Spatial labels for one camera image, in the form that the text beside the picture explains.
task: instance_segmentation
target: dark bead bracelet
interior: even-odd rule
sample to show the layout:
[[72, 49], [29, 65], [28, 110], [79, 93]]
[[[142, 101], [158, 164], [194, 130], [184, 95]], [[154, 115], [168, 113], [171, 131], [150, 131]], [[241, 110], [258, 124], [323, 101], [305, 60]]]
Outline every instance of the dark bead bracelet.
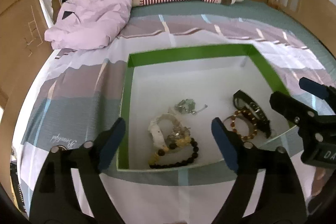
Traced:
[[[150, 165], [149, 167], [151, 169], [166, 169], [166, 168], [174, 168], [174, 167], [181, 167], [181, 166], [187, 166], [188, 164], [192, 164], [194, 162], [194, 160], [196, 158], [198, 158], [198, 151], [199, 151], [199, 148], [198, 148], [198, 143], [194, 140], [194, 138], [191, 138], [191, 141], [190, 141], [190, 144], [192, 145], [193, 147], [193, 153], [191, 155], [190, 158], [188, 158], [187, 160], [183, 160], [181, 162], [176, 162], [174, 164], [169, 164], [169, 165], [159, 165], [159, 164], [154, 164], [154, 165]], [[176, 143], [171, 143], [169, 145], [169, 148], [171, 150], [174, 150], [177, 148], [177, 145]], [[166, 153], [164, 152], [163, 149], [159, 149], [157, 154], [159, 156], [164, 156]]]

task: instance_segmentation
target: wooden headboard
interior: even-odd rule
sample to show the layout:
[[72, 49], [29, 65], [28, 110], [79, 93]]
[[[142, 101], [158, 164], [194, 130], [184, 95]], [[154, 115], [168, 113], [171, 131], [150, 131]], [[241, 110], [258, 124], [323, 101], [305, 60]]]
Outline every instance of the wooden headboard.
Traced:
[[[61, 7], [52, 0], [54, 18]], [[0, 1], [0, 182], [12, 198], [9, 163], [16, 121], [27, 92], [53, 51], [39, 0]]]
[[305, 26], [336, 57], [336, 5], [329, 0], [275, 0], [274, 3]]

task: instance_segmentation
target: bedsheet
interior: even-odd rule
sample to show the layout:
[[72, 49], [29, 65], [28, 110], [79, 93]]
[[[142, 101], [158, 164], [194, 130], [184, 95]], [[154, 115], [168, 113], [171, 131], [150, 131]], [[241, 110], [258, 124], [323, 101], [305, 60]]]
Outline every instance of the bedsheet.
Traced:
[[336, 81], [336, 59], [324, 47], [319, 40], [312, 35], [300, 23], [289, 17], [283, 12], [272, 9], [265, 3], [252, 0], [244, 0], [234, 5], [217, 5], [203, 3], [202, 1], [184, 1], [177, 3], [166, 3], [150, 5], [145, 9], [135, 7], [131, 10], [131, 17], [140, 17], [148, 15], [218, 15], [229, 18], [247, 18], [260, 22], [268, 23], [274, 27], [288, 30], [303, 41], [303, 43], [313, 52], [318, 60], [323, 64], [332, 80]]
[[[292, 96], [320, 114], [332, 113], [323, 101], [299, 88], [298, 79], [302, 76], [326, 85], [333, 85], [334, 80], [310, 47], [289, 29], [243, 17], [211, 14], [137, 17], [133, 14], [108, 47], [91, 51], [61, 50], [50, 64], [21, 141], [18, 174], [27, 210], [50, 148], [58, 144], [68, 149], [77, 148], [110, 128], [119, 116], [130, 53], [221, 43], [253, 44], [279, 74]], [[303, 145], [297, 128], [270, 140], [262, 148], [273, 150], [277, 146], [285, 147], [292, 157], [308, 198], [315, 168], [300, 161]], [[245, 215], [255, 210], [253, 200], [258, 197], [263, 175], [264, 172], [258, 174], [256, 193]], [[126, 223], [204, 224], [211, 223], [218, 213], [236, 176], [224, 161], [169, 174], [139, 174], [118, 172], [113, 159], [100, 177]], [[73, 180], [82, 211], [92, 215], [75, 170]]]

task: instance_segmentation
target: pink blanket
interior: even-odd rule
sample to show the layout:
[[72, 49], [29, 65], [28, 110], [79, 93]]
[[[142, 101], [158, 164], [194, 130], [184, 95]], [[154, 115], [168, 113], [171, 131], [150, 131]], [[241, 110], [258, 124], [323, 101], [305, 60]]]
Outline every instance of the pink blanket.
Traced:
[[53, 49], [103, 48], [128, 22], [131, 8], [132, 0], [67, 0], [44, 39]]

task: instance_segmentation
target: bracelet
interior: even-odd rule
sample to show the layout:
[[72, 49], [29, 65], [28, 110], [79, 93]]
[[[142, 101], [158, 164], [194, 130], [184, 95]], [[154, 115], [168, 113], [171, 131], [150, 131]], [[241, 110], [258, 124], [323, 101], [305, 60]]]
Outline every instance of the bracelet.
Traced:
[[[169, 165], [159, 165], [156, 164], [156, 162], [159, 160], [160, 157], [164, 156], [166, 152], [169, 150], [174, 150], [178, 147], [184, 147], [188, 144], [191, 144], [193, 147], [193, 153], [191, 157], [189, 157], [187, 160], [183, 160], [181, 162], [176, 162], [174, 164], [169, 164]], [[159, 149], [158, 152], [154, 153], [150, 160], [148, 161], [149, 167], [151, 169], [165, 169], [165, 168], [173, 168], [173, 167], [181, 167], [181, 166], [186, 166], [188, 164], [192, 164], [194, 160], [198, 157], [198, 143], [195, 141], [194, 138], [185, 137], [183, 139], [176, 140], [175, 142], [171, 143], [169, 145], [168, 151], [165, 151], [164, 149]]]
[[238, 110], [248, 109], [256, 118], [255, 123], [258, 129], [266, 134], [266, 137], [271, 136], [270, 121], [267, 119], [262, 108], [242, 90], [238, 90], [233, 95], [233, 104]]
[[[162, 120], [169, 120], [173, 124], [172, 134], [168, 135], [168, 137], [164, 138], [162, 131], [158, 125], [158, 123]], [[184, 127], [180, 120], [171, 113], [165, 113], [161, 116], [156, 117], [149, 124], [148, 131], [152, 135], [154, 147], [157, 149], [164, 149], [165, 152], [168, 152], [168, 147], [166, 141], [174, 142], [175, 140], [185, 139], [190, 136], [190, 130], [187, 127]]]
[[[249, 127], [248, 136], [242, 136], [241, 134], [239, 134], [238, 130], [236, 129], [236, 118], [241, 119], [242, 121], [246, 122], [246, 124]], [[248, 109], [236, 110], [234, 115], [226, 118], [224, 121], [226, 121], [227, 119], [231, 119], [230, 126], [232, 128], [232, 131], [236, 133], [238, 137], [240, 137], [243, 141], [253, 139], [258, 133], [256, 117], [254, 117], [252, 112]]]

